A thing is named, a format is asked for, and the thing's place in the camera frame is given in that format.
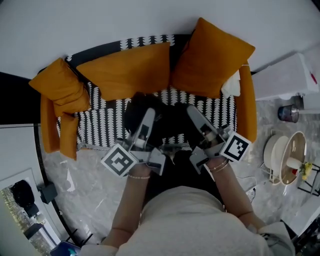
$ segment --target white cloth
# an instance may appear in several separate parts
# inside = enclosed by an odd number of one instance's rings
[[[221,92],[226,98],[240,96],[240,73],[235,72],[222,86]]]
[[[119,250],[85,245],[81,256],[293,256],[283,223],[249,231],[206,191],[180,186],[153,198],[141,225]]]

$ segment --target black pants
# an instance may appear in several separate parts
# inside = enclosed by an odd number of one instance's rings
[[[162,192],[179,186],[207,191],[224,204],[217,185],[210,174],[205,169],[201,170],[201,174],[198,174],[189,161],[190,155],[190,150],[178,151],[175,153],[173,162],[168,156],[166,157],[162,176],[151,172],[143,206]]]

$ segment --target person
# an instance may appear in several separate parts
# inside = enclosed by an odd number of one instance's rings
[[[255,215],[226,158],[211,159],[198,174],[190,154],[167,157],[162,176],[134,166],[108,236],[80,255],[295,255],[285,225],[266,225]]]

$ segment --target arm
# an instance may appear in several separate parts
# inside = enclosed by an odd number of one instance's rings
[[[132,176],[149,177],[150,169],[145,164],[137,164],[130,171]],[[148,179],[128,177],[118,209],[115,213],[111,231],[102,245],[119,248],[136,231],[140,221]]]
[[[211,159],[207,165],[209,169],[213,169],[224,160],[224,158]],[[240,186],[230,164],[221,171],[211,171],[211,173],[227,212],[236,216],[246,227],[250,224],[257,230],[264,227],[265,223],[255,215],[251,202]]]

